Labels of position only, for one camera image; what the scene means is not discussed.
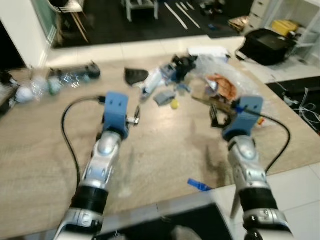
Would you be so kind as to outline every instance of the white stick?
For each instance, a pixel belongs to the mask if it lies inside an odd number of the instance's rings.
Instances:
[[[166,6],[167,9],[169,9],[169,11],[173,14],[173,16],[175,16],[175,18],[181,23],[181,25],[188,30],[187,25],[184,23],[184,21],[182,21],[182,19],[178,16],[178,14],[175,13],[175,11],[172,10],[172,8],[165,2],[164,5]]]
[[[180,5],[178,3],[175,3],[175,5],[184,13],[184,15],[186,15],[193,23],[194,25],[196,25],[198,27],[198,29],[200,29],[200,26],[198,25],[198,23],[195,22],[195,20],[193,20],[189,15],[188,13],[186,13],[185,10],[183,10],[182,7],[180,7]]]
[[[182,1],[180,2],[180,4],[184,8],[184,10],[188,11],[188,8],[186,7],[186,5],[184,5],[184,3]]]
[[[186,2],[186,4],[189,6],[189,8],[191,8],[192,10],[195,10],[195,8],[189,2]]]

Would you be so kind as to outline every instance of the plastic bag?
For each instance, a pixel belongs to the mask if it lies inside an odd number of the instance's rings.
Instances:
[[[233,66],[225,63],[219,58],[210,55],[200,55],[195,62],[196,68],[192,71],[193,74],[200,78],[205,78],[207,75],[220,74],[226,77],[237,88],[236,98],[241,96],[261,96],[258,85],[249,77],[242,74]],[[263,114],[271,117],[276,117],[278,112],[272,102],[263,99],[262,111]],[[261,124],[262,127],[274,125],[273,122],[265,119]]]

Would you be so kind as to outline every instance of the wooden tabletop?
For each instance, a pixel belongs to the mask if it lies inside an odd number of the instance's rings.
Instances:
[[[0,239],[56,228],[69,207],[77,175],[60,129],[65,107],[79,97],[119,91],[129,96],[128,115],[133,115],[140,91],[125,84],[124,66],[151,70],[170,59],[99,64],[100,80],[17,105],[0,120]],[[230,64],[253,79],[276,109],[276,117],[291,130],[292,142],[270,173],[317,163],[319,136],[237,60],[231,59]],[[195,193],[187,184],[189,178],[212,188],[232,184],[227,143],[220,129],[210,127],[209,107],[188,93],[177,100],[177,110],[158,107],[152,98],[141,105],[140,123],[121,145],[105,215]],[[82,170],[101,129],[102,114],[101,105],[86,102],[67,117],[65,128]],[[264,166],[286,140],[284,130],[276,125],[255,129],[253,137]]]

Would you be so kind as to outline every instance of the black power cable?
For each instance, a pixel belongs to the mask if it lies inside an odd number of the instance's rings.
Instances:
[[[80,179],[81,179],[81,173],[80,173],[80,167],[79,167],[79,162],[75,153],[75,150],[66,134],[66,130],[65,130],[65,120],[66,120],[66,116],[68,111],[76,104],[82,103],[82,102],[86,102],[86,101],[97,101],[100,103],[105,103],[106,101],[106,97],[104,96],[88,96],[88,97],[82,97],[79,98],[75,101],[73,101],[72,103],[70,103],[66,109],[64,110],[63,114],[62,114],[62,118],[61,118],[61,130],[62,130],[62,135],[63,138],[65,140],[66,145],[68,146],[68,149],[71,152],[73,161],[74,161],[74,165],[75,165],[75,169],[76,169],[76,188],[78,188],[79,183],[80,183]]]
[[[284,153],[284,151],[287,149],[289,143],[290,143],[290,140],[291,140],[291,133],[290,133],[290,130],[288,129],[288,127],[286,125],[284,125],[282,122],[270,117],[270,116],[266,116],[264,114],[261,114],[261,113],[258,113],[258,112],[255,112],[255,111],[251,111],[251,110],[248,110],[248,109],[244,109],[244,111],[248,114],[251,114],[251,115],[255,115],[255,116],[259,116],[259,117],[263,117],[265,119],[268,119],[278,125],[280,125],[281,127],[283,127],[287,133],[287,140],[285,142],[285,145],[282,147],[281,151],[275,156],[275,158],[269,163],[269,165],[266,167],[265,169],[265,174],[267,174],[269,172],[269,170],[272,168],[272,166],[276,163],[276,161],[278,160],[278,158],[280,158],[280,156]]]

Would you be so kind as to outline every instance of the yellow ball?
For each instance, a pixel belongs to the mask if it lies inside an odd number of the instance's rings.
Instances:
[[[171,108],[172,109],[177,109],[179,107],[179,102],[177,99],[173,99],[171,102]]]

